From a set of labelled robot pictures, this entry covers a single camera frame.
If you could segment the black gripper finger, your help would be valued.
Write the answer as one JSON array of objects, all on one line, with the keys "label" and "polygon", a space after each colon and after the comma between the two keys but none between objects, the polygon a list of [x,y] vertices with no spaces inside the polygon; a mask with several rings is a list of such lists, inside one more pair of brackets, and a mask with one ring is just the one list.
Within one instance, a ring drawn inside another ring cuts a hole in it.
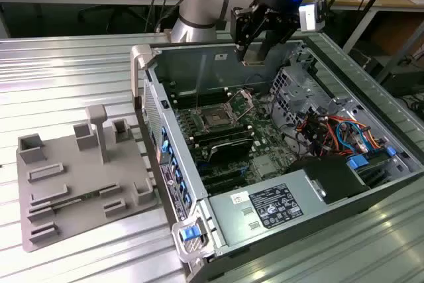
[{"label": "black gripper finger", "polygon": [[239,62],[244,60],[252,41],[262,32],[265,24],[265,7],[234,7],[231,11],[231,37],[236,44]]},{"label": "black gripper finger", "polygon": [[266,58],[269,51],[279,43],[285,43],[298,29],[298,14],[275,16],[266,31],[265,40],[260,46],[260,58]]}]

